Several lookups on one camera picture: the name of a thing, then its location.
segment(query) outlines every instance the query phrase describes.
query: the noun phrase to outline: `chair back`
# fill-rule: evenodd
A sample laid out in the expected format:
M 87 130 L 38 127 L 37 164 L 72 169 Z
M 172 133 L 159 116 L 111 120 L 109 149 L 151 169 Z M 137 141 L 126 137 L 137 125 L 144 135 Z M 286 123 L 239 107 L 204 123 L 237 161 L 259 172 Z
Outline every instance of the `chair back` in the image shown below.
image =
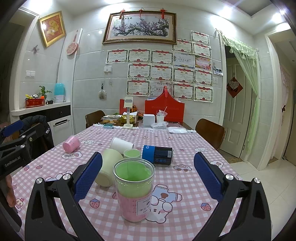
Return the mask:
M 104 111 L 97 110 L 95 112 L 89 113 L 85 116 L 86 124 L 85 127 L 88 128 L 93 124 L 101 122 L 102 117 L 105 116 Z
M 225 136 L 223 126 L 206 119 L 200 119 L 196 124 L 195 130 L 216 150 L 220 148 Z

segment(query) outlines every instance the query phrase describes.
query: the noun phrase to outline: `photo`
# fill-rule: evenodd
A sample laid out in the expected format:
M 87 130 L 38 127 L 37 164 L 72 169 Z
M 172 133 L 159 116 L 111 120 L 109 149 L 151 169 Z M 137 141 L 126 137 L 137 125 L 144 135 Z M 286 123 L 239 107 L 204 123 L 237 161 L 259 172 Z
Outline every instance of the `photo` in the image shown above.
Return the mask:
M 214 70 L 214 74 L 217 74 L 217 75 L 221 75 L 221 76 L 223 76 L 222 70 L 221 70 L 221 69 L 218 69 L 218 68 L 216 68 L 216 69 Z
M 124 12 L 110 14 L 103 44 L 147 41 L 176 44 L 176 14 L 159 11 Z

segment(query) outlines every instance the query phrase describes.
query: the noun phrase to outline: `table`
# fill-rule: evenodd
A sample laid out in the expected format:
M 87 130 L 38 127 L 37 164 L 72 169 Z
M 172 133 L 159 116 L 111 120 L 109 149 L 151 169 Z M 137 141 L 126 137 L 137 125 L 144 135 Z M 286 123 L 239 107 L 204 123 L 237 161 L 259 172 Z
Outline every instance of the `table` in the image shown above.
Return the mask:
M 170 203 L 171 208 L 164 210 L 160 215 L 151 215 L 141 222 L 130 223 L 119 215 L 115 187 L 105 188 L 93 183 L 86 198 L 80 200 L 79 204 L 106 241 L 191 241 L 217 205 L 217 201 L 210 197 L 194 169 L 193 157 L 197 151 L 202 151 L 208 161 L 218 165 L 223 173 L 232 173 L 239 178 L 229 163 L 197 133 L 178 135 L 145 129 L 104 129 L 93 125 L 76 136 L 82 143 L 74 155 L 65 153 L 59 144 L 12 177 L 17 198 L 16 208 L 22 219 L 21 235 L 24 234 L 27 204 L 35 180 L 38 177 L 43 177 L 45 180 L 59 179 L 63 173 L 72 173 L 78 165 L 86 163 L 95 151 L 102 152 L 109 148 L 114 136 L 133 142 L 138 150 L 142 150 L 144 145 L 174 148 L 172 165 L 156 166 L 154 180 L 156 191 L 153 192 L 161 203 L 163 202 L 159 197 L 161 189 L 162 194 L 166 194 L 165 201 Z M 56 199 L 56 203 L 66 230 L 74 234 L 60 200 Z M 239 204 L 240 200 L 237 199 L 221 234 L 230 230 Z

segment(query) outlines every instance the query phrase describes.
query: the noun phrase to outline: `white door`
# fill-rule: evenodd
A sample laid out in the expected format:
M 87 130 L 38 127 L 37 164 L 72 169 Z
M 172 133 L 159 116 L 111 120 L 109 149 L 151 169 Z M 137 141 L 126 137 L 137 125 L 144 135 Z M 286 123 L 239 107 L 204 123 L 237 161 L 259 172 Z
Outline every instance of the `white door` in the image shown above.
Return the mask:
M 236 58 L 226 59 L 227 83 L 235 77 L 243 89 L 234 98 L 226 91 L 226 104 L 223 120 L 225 137 L 221 150 L 240 157 L 247 134 L 250 118 L 252 88 Z

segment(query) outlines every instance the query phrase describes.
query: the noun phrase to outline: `door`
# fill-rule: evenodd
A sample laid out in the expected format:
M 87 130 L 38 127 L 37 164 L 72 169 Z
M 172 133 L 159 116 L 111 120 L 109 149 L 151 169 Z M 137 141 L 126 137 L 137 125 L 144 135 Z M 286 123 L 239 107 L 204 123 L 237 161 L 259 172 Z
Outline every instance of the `door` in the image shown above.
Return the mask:
M 227 83 L 235 77 L 243 89 L 232 98 L 226 91 L 226 104 L 223 120 L 225 137 L 221 150 L 240 157 L 247 134 L 251 111 L 252 88 L 236 58 L 226 59 Z
M 50 127 L 52 130 L 52 139 L 55 146 L 65 141 L 70 135 L 73 135 L 72 120 L 70 115 L 60 119 L 52 120 L 50 122 Z

